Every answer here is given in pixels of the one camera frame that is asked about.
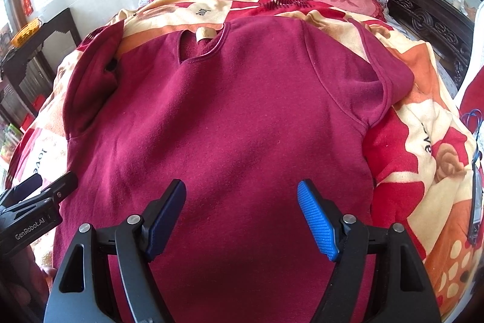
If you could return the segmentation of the left human hand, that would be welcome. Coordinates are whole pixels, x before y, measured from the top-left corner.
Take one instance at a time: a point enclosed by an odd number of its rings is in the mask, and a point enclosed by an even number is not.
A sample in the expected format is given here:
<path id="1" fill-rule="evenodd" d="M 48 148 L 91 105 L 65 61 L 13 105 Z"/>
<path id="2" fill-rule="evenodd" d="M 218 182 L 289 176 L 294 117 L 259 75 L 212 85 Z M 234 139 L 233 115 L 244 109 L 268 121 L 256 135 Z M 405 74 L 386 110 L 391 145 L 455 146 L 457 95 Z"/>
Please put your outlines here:
<path id="1" fill-rule="evenodd" d="M 14 272 L 21 277 L 20 283 L 8 285 L 16 302 L 21 307 L 27 307 L 32 301 L 35 301 L 45 307 L 57 269 L 50 266 L 39 266 L 31 247 L 27 247 L 16 254 L 13 257 L 12 266 Z"/>

